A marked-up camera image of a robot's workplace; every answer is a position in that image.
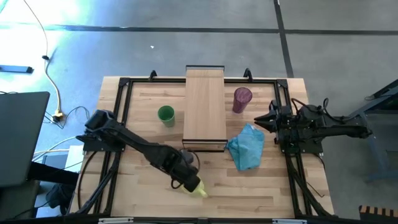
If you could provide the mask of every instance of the gray floor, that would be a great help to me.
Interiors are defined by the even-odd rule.
[[[271,0],[28,2],[47,24],[277,28]],[[398,29],[397,1],[280,0],[280,5],[287,29]],[[9,1],[0,22],[35,21],[23,2]],[[155,69],[159,75],[182,76],[186,64],[221,64],[226,76],[241,76],[249,67],[256,77],[286,77],[278,34],[49,31],[47,35],[49,74],[58,83],[64,111],[79,105],[93,111],[105,75],[148,75]],[[349,114],[365,104],[365,96],[398,77],[398,36],[288,35],[287,43],[294,76],[305,79],[310,102],[321,104],[329,97],[332,114]],[[47,111],[52,113],[56,98],[42,73],[44,46],[38,29],[0,29],[0,49],[7,52],[0,54],[0,62],[35,68],[32,75],[0,73],[0,90],[49,91]],[[64,130],[44,124],[37,150],[80,134],[84,122],[79,111]],[[329,138],[323,145],[337,215],[359,218],[362,204],[398,208],[397,181],[364,182],[376,170],[365,141]]]

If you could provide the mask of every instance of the green cup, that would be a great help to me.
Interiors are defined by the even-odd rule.
[[[171,106],[162,106],[157,111],[157,116],[166,127],[172,127],[175,124],[174,109]]]

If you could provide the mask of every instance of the butcher block table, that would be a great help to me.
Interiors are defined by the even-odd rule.
[[[97,109],[113,110],[119,79],[104,77]],[[290,97],[308,103],[304,80],[288,78],[287,81]],[[243,113],[234,114],[233,94],[242,86],[252,91],[253,98]],[[238,135],[246,123],[254,124],[255,117],[268,113],[269,103],[275,98],[274,87],[269,84],[227,83],[224,88],[228,139]],[[118,121],[123,113],[126,92],[125,88]],[[157,117],[157,110],[163,105],[170,105],[175,110],[175,126],[172,128],[166,128]],[[181,149],[185,105],[184,83],[135,83],[126,127],[150,142]],[[275,134],[256,127],[266,136],[261,165],[257,169],[237,171],[228,150],[198,152],[201,163],[198,175],[205,184],[208,198],[194,198],[181,189],[172,189],[168,175],[150,166],[141,153],[127,147],[121,156],[111,216],[293,218],[285,157],[279,146],[274,144]],[[98,185],[103,157],[104,152],[99,152],[88,164],[81,183],[82,203],[88,200]],[[321,161],[312,154],[303,154],[302,157],[307,182],[325,196],[321,198],[311,187],[309,189],[326,211],[334,213]],[[107,196],[108,187],[104,190],[100,212],[104,209]],[[299,190],[298,197],[304,212]],[[77,210],[77,197],[74,197],[70,211]]]

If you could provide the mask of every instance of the blue cloth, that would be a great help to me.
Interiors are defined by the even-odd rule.
[[[237,170],[258,167],[264,147],[264,133],[251,124],[243,127],[241,134],[228,141],[226,147],[234,159]]]

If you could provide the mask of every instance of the purple cup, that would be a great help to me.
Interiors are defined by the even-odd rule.
[[[246,87],[239,87],[234,93],[234,106],[232,111],[235,113],[242,113],[248,103],[251,101],[253,94]]]

